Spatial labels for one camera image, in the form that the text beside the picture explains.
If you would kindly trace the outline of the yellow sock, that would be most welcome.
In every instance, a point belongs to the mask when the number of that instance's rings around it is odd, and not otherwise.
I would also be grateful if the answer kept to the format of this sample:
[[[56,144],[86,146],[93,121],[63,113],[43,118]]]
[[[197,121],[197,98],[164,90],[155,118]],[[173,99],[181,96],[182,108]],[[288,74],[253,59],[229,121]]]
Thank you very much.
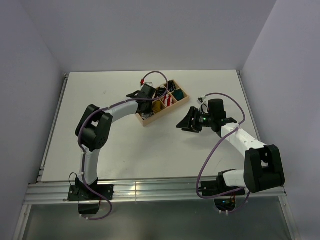
[[[152,104],[152,112],[157,114],[164,109],[164,105],[161,100],[157,100]]]

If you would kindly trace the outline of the wooden compartment tray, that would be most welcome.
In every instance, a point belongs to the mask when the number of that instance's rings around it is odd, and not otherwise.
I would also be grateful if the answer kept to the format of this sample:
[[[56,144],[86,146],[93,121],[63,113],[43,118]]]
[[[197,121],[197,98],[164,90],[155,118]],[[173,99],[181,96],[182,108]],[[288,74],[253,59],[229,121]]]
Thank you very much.
[[[155,96],[160,97],[165,92],[166,88],[166,84],[157,87]],[[165,96],[162,96],[152,103],[151,113],[136,114],[136,117],[143,127],[150,125],[189,102],[190,96],[174,79],[168,82],[167,89],[168,91]]]

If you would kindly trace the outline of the white black striped sock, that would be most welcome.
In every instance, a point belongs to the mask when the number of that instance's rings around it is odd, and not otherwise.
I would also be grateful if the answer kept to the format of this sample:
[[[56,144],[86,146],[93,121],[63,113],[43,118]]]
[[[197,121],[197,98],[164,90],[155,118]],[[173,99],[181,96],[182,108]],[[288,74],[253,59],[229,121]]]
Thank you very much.
[[[142,113],[141,114],[141,118],[142,118],[143,121],[145,121],[145,120],[149,119],[150,117],[152,117],[153,115],[154,115],[153,112],[151,112],[151,113]]]

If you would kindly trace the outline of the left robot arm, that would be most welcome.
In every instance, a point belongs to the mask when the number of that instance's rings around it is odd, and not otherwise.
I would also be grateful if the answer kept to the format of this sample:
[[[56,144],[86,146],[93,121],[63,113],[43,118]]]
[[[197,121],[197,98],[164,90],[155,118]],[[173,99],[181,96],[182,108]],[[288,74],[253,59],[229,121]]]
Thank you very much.
[[[156,89],[144,84],[119,103],[105,108],[91,104],[86,108],[75,131],[82,151],[79,194],[86,200],[95,198],[98,193],[99,154],[107,143],[112,124],[129,115],[149,114],[155,95]]]

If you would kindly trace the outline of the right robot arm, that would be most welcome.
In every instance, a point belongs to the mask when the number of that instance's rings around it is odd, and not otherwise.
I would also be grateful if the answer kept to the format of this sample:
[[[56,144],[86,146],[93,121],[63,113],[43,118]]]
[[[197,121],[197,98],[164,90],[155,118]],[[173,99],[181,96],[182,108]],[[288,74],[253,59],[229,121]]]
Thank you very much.
[[[285,174],[280,150],[274,144],[266,145],[255,139],[240,127],[232,117],[227,117],[222,99],[211,99],[207,110],[191,107],[177,128],[185,132],[200,133],[210,128],[221,141],[228,141],[244,157],[243,169],[229,169],[219,172],[215,180],[196,181],[196,192],[201,198],[230,196],[248,190],[258,193],[282,187]]]

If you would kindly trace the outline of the black white rolled sock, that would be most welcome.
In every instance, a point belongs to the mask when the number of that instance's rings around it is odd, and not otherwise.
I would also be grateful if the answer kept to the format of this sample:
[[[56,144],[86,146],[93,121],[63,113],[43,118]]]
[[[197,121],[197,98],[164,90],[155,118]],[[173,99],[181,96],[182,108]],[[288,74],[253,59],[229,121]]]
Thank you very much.
[[[156,89],[156,97],[161,98],[162,96],[165,96],[168,92],[168,89],[164,85],[162,85]]]

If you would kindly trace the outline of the red white striped rolled sock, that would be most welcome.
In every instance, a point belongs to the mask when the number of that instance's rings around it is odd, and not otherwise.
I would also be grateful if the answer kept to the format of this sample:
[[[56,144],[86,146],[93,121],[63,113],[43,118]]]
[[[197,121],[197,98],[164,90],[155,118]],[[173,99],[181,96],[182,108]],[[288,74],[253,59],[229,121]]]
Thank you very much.
[[[174,104],[173,96],[170,94],[167,94],[163,97],[162,103],[165,105],[166,108],[172,106]]]

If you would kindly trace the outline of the black striped rolled sock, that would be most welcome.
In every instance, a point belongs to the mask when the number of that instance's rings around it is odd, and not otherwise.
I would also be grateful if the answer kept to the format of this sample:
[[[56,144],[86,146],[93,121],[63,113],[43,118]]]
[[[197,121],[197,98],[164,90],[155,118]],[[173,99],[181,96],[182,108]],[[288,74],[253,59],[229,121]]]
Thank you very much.
[[[168,81],[166,87],[169,92],[174,92],[177,88],[174,80]]]

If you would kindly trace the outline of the dark green rolled sock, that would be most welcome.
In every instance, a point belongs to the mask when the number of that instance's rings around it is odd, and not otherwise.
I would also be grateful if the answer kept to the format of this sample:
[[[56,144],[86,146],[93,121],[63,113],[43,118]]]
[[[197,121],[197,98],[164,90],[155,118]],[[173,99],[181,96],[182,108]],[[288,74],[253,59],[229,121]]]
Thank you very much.
[[[181,89],[176,89],[172,95],[174,96],[174,98],[177,100],[177,101],[181,101],[185,96],[184,96],[184,93]]]

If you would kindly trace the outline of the aluminium frame rail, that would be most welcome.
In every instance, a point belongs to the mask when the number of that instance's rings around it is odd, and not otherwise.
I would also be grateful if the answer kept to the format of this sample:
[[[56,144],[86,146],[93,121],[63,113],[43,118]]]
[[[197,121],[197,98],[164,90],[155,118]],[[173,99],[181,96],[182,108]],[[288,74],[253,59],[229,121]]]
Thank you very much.
[[[112,203],[198,200],[196,178],[158,178],[143,180],[103,180],[113,185]],[[68,182],[39,182],[28,186],[24,205],[69,204]]]

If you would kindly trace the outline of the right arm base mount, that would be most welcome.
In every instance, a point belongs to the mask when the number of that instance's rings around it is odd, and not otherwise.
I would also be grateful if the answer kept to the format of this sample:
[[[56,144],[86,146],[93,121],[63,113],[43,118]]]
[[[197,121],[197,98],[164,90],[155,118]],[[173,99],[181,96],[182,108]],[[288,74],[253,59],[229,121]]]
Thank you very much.
[[[199,192],[203,197],[212,197],[218,194],[222,194],[224,192],[228,192],[231,190],[236,190],[238,187],[229,187],[223,185],[222,183],[218,183],[217,180],[212,181],[201,181],[200,187],[198,188]],[[246,191],[241,189],[239,191],[227,193],[223,195],[222,199],[215,199],[214,204],[219,211],[233,211],[236,208],[236,196],[244,196]]]

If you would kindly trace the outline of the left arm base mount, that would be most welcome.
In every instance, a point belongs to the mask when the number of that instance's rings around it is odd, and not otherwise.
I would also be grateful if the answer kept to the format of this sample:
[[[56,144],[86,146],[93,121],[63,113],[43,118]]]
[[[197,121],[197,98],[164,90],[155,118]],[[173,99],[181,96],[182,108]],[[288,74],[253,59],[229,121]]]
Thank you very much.
[[[113,199],[114,185],[113,184],[98,184],[93,190],[108,200]],[[78,202],[78,212],[81,215],[95,215],[101,207],[103,199],[95,193],[88,190],[85,186],[80,187],[71,185],[67,197],[68,202]]]

